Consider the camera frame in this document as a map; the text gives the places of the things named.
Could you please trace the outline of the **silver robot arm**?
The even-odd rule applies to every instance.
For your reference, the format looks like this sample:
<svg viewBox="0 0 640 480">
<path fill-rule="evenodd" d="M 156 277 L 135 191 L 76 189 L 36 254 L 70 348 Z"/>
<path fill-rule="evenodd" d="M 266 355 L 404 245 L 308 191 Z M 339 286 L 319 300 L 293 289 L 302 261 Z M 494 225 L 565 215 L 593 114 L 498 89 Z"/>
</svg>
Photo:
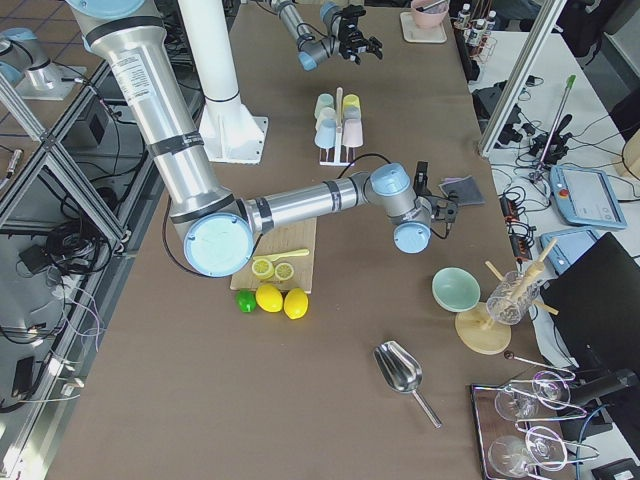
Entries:
<svg viewBox="0 0 640 480">
<path fill-rule="evenodd" d="M 334 56 L 361 63 L 362 54 L 383 58 L 383 44 L 374 36 L 366 37 L 359 28 L 359 20 L 366 14 L 361 5 L 341 7 L 332 1 L 320 9 L 325 30 L 319 30 L 305 22 L 293 1 L 268 1 L 269 7 L 282 21 L 293 37 L 298 60 L 305 71 L 317 68 Z"/>
<path fill-rule="evenodd" d="M 71 3 L 87 48 L 108 63 L 134 116 L 168 190 L 185 258 L 198 274 L 232 275 L 251 259 L 258 234 L 363 204 L 384 209 L 399 250 L 415 254 L 428 246 L 438 200 L 415 190 L 397 163 L 249 200 L 221 185 L 215 162 L 259 162 L 266 119 L 241 101 L 221 3 L 183 1 L 179 8 L 205 97 L 200 122 L 182 97 L 153 2 Z"/>
</svg>

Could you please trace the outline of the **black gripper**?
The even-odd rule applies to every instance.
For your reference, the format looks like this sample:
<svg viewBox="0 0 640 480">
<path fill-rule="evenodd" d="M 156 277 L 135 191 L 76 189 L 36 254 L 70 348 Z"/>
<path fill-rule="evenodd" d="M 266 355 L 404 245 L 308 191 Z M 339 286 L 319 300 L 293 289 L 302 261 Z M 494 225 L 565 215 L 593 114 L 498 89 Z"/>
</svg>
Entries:
<svg viewBox="0 0 640 480">
<path fill-rule="evenodd" d="M 379 60 L 383 59 L 382 42 L 375 36 L 366 40 L 355 19 L 340 19 L 337 38 L 340 55 L 347 56 L 347 59 L 356 65 L 361 63 L 360 54 L 365 52 L 375 55 Z"/>
<path fill-rule="evenodd" d="M 458 214 L 456 199 L 430 195 L 426 197 L 431 206 L 431 218 L 435 222 L 453 224 Z"/>
</svg>

